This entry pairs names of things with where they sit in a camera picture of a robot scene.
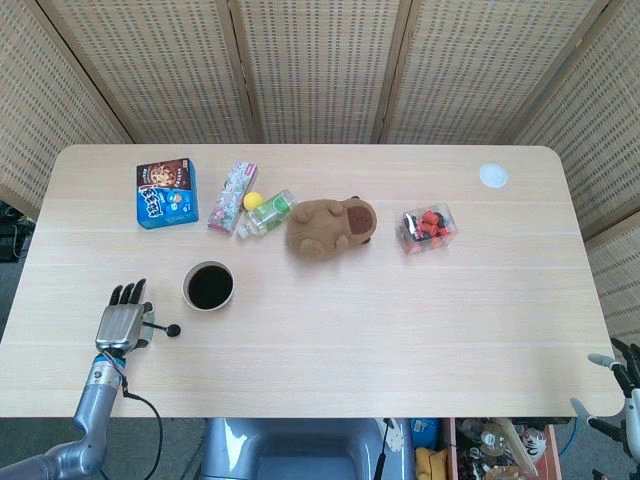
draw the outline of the storage box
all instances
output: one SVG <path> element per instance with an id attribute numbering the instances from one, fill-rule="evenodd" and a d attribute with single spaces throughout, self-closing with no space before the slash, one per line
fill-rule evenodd
<path id="1" fill-rule="evenodd" d="M 233 233 L 242 213 L 242 199 L 251 189 L 257 175 L 258 167 L 255 164 L 234 163 L 209 216 L 209 228 Z"/>
<path id="2" fill-rule="evenodd" d="M 447 480 L 458 480 L 458 438 L 456 432 L 456 419 L 442 419 L 443 447 L 447 447 Z M 547 437 L 547 449 L 540 460 L 536 462 L 537 477 L 529 477 L 539 480 L 562 480 L 558 444 L 553 425 L 547 425 L 544 429 Z"/>
<path id="3" fill-rule="evenodd" d="M 138 165 L 136 197 L 143 228 L 198 221 L 196 172 L 188 158 Z"/>
<path id="4" fill-rule="evenodd" d="M 402 213 L 396 236 L 405 253 L 418 253 L 449 244 L 458 233 L 445 203 Z"/>

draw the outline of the yellow ball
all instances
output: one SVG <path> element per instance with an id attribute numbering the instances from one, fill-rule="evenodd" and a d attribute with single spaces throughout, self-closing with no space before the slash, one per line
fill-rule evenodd
<path id="1" fill-rule="evenodd" d="M 264 203 L 264 198 L 258 192 L 249 192 L 242 199 L 242 205 L 247 212 Z"/>

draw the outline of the plastic container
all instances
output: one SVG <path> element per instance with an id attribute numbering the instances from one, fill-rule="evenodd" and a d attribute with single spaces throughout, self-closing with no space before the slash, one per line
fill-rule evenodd
<path id="1" fill-rule="evenodd" d="M 283 190 L 247 214 L 247 221 L 238 225 L 240 238 L 250 235 L 261 237 L 280 225 L 298 203 L 289 190 Z"/>
<path id="2" fill-rule="evenodd" d="M 484 426 L 480 440 L 482 441 L 480 451 L 490 457 L 499 457 L 508 446 L 507 439 L 502 435 L 500 427 L 491 422 Z"/>
<path id="3" fill-rule="evenodd" d="M 547 437 L 540 430 L 526 428 L 522 434 L 522 444 L 535 464 L 542 458 L 547 449 Z"/>
<path id="4" fill-rule="evenodd" d="M 446 203 L 402 213 L 396 236 L 405 253 L 418 253 L 448 245 L 458 233 Z"/>
<path id="5" fill-rule="evenodd" d="M 458 423 L 458 432 L 462 433 L 472 442 L 478 443 L 481 441 L 480 436 L 482 435 L 486 422 L 483 422 L 479 418 L 465 418 L 464 420 L 459 419 Z"/>

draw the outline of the white cup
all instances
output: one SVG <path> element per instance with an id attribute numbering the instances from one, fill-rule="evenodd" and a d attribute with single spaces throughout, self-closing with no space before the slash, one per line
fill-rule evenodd
<path id="1" fill-rule="evenodd" d="M 187 272 L 182 283 L 182 296 L 191 308 L 213 312 L 229 303 L 234 289 L 235 280 L 229 267 L 209 260 L 194 265 Z"/>

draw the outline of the blue snack box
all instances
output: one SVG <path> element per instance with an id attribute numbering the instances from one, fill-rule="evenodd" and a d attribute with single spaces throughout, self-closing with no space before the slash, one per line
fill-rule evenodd
<path id="1" fill-rule="evenodd" d="M 143 228 L 197 222 L 196 171 L 191 160 L 138 165 L 136 204 Z"/>
<path id="2" fill-rule="evenodd" d="M 413 447 L 425 447 L 435 450 L 440 435 L 439 418 L 412 418 L 411 436 Z"/>

